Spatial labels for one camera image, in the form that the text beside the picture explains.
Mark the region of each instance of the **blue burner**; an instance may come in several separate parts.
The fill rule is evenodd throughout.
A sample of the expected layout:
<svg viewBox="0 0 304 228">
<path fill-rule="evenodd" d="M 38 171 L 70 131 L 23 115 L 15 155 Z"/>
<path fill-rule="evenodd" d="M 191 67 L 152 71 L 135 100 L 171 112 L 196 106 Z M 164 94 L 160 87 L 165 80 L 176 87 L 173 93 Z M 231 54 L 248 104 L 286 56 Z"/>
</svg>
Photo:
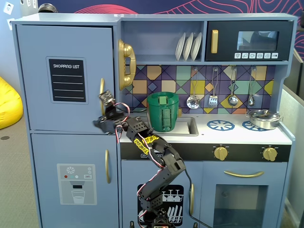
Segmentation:
<svg viewBox="0 0 304 228">
<path fill-rule="evenodd" d="M 212 120 L 207 123 L 207 126 L 217 131 L 230 131 L 235 125 L 226 120 Z"/>
<path fill-rule="evenodd" d="M 246 129 L 248 130 L 251 130 L 251 131 L 255 131 L 255 132 L 264 132 L 264 131 L 268 131 L 266 129 L 263 129 L 263 128 L 259 128 L 255 125 L 253 125 L 250 121 L 245 121 L 243 122 L 243 127 L 245 127 Z"/>
</svg>

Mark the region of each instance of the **yellow bean bag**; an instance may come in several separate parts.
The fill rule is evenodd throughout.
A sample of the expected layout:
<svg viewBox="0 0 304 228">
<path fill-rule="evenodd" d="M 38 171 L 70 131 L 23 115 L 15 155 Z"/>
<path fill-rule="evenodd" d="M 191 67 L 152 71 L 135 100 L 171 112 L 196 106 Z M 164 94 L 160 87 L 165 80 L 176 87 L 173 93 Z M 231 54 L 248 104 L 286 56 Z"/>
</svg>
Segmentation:
<svg viewBox="0 0 304 228">
<path fill-rule="evenodd" d="M 13 87 L 0 77 L 0 129 L 18 122 L 22 114 L 21 97 Z"/>
</svg>

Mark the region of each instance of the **microwave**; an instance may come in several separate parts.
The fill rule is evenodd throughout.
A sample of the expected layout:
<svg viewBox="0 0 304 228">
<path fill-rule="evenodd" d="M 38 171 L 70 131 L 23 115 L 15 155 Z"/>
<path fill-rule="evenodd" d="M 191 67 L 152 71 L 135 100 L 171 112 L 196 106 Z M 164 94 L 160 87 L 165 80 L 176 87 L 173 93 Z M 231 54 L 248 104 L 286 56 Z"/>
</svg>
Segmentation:
<svg viewBox="0 0 304 228">
<path fill-rule="evenodd" d="M 205 61 L 288 61 L 293 21 L 209 21 Z"/>
</svg>

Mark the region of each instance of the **sink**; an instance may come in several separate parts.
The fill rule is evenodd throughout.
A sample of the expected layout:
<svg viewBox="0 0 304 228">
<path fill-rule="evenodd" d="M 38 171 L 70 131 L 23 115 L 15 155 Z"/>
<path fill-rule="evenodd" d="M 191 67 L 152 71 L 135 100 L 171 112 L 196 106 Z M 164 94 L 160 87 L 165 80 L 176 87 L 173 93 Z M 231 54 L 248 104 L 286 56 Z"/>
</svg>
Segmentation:
<svg viewBox="0 0 304 228">
<path fill-rule="evenodd" d="M 141 117 L 141 119 L 148 125 L 148 118 Z M 198 136 L 199 131 L 196 126 L 196 121 L 193 117 L 178 117 L 175 123 L 175 128 L 170 132 L 157 132 L 159 135 L 166 136 Z"/>
</svg>

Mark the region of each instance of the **tiled backsplash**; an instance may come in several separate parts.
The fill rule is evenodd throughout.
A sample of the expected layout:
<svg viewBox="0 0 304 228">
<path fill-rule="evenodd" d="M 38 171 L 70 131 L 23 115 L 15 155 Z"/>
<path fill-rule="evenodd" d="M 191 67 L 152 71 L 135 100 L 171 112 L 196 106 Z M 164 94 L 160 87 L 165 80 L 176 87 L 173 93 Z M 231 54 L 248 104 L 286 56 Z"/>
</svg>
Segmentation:
<svg viewBox="0 0 304 228">
<path fill-rule="evenodd" d="M 193 75 L 194 67 L 198 69 L 195 75 Z M 213 94 L 212 72 L 214 67 L 219 69 L 219 80 L 215 91 L 215 95 L 219 99 L 217 108 L 209 108 L 209 96 Z M 256 82 L 253 77 L 251 78 L 251 83 L 254 84 L 255 105 L 253 107 L 247 106 L 251 66 L 237 66 L 234 93 L 239 102 L 235 107 L 229 105 L 230 78 L 234 74 L 232 74 L 231 66 L 137 66 L 133 84 L 123 90 L 125 93 L 123 101 L 132 109 L 142 109 L 147 106 L 149 94 L 168 91 L 179 95 L 179 106 L 183 113 L 244 114 L 247 108 L 250 110 L 269 109 L 275 66 L 257 66 L 256 74 L 252 74 L 256 78 Z M 193 84 L 197 83 L 195 95 L 201 99 L 198 109 L 189 109 L 186 104 L 188 97 L 193 94 L 191 77 L 193 77 Z"/>
</svg>

